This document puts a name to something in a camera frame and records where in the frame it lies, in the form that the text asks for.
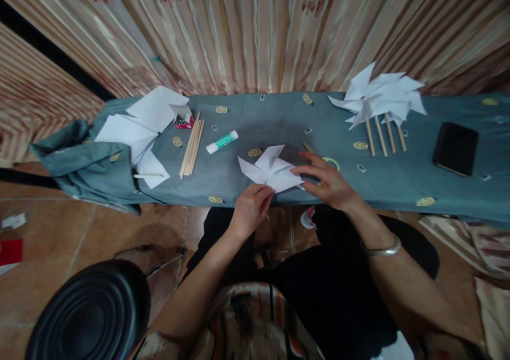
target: striped curtain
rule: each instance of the striped curtain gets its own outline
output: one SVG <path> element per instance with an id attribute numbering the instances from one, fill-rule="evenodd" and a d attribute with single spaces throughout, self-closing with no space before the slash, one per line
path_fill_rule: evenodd
<path id="1" fill-rule="evenodd" d="M 34 161 L 30 143 L 73 119 L 92 121 L 103 101 L 0 23 L 0 166 Z"/>
<path id="2" fill-rule="evenodd" d="M 340 91 L 406 71 L 426 95 L 510 89 L 508 0 L 5 0 L 118 97 Z"/>

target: black stool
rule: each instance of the black stool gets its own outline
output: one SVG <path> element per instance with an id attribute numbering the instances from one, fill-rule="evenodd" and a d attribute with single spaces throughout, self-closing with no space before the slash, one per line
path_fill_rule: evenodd
<path id="1" fill-rule="evenodd" d="M 46 305 L 25 358 L 125 359 L 146 332 L 150 292 L 133 263 L 113 259 L 70 278 Z"/>

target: black phone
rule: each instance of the black phone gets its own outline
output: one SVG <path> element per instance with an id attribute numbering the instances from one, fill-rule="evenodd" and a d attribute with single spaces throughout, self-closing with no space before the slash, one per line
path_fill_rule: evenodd
<path id="1" fill-rule="evenodd" d="M 433 162 L 463 177 L 470 177 L 473 174 L 477 144 L 478 132 L 445 122 L 439 132 Z"/>

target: green ring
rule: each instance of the green ring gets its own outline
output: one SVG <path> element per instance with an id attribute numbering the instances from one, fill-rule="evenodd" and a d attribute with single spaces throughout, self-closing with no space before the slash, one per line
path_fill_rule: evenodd
<path id="1" fill-rule="evenodd" d="M 336 169 L 338 171 L 340 171 L 340 165 L 338 164 L 338 162 L 330 157 L 322 157 L 323 160 L 325 160 L 326 162 L 333 162 L 336 166 Z"/>

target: silver bracelet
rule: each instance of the silver bracelet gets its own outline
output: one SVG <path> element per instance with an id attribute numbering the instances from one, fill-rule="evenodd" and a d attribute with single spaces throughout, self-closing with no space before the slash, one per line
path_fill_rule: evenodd
<path id="1" fill-rule="evenodd" d="M 398 238 L 397 235 L 392 233 L 392 235 L 395 237 L 395 243 L 390 248 L 386 248 L 384 250 L 369 250 L 365 245 L 363 244 L 363 240 L 360 241 L 360 247 L 368 256 L 390 256 L 395 255 L 397 251 L 402 247 L 402 242 Z"/>

